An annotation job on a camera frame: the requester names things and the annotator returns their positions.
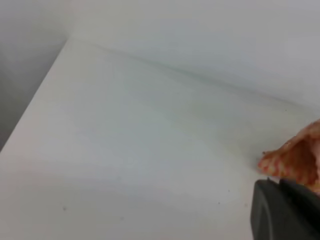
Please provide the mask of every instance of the black plastic device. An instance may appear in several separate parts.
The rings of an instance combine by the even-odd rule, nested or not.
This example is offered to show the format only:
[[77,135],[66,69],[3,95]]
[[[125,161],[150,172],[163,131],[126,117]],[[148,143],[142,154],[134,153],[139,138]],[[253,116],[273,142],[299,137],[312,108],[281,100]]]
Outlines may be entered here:
[[258,180],[251,228],[254,240],[320,240],[320,197],[293,181]]

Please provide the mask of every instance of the gray wall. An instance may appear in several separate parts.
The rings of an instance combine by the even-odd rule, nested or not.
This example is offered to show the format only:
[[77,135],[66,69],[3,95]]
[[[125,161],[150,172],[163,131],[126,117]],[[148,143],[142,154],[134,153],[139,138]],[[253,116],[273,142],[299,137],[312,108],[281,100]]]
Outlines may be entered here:
[[0,150],[67,37],[34,0],[0,1]]

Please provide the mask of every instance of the orange cloth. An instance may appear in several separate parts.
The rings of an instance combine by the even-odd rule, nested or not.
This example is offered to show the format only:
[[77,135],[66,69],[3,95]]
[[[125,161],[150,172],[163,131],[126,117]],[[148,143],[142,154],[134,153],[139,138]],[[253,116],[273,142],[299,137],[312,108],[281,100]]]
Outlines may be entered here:
[[259,169],[288,178],[320,193],[320,119],[302,129],[278,150],[263,153]]

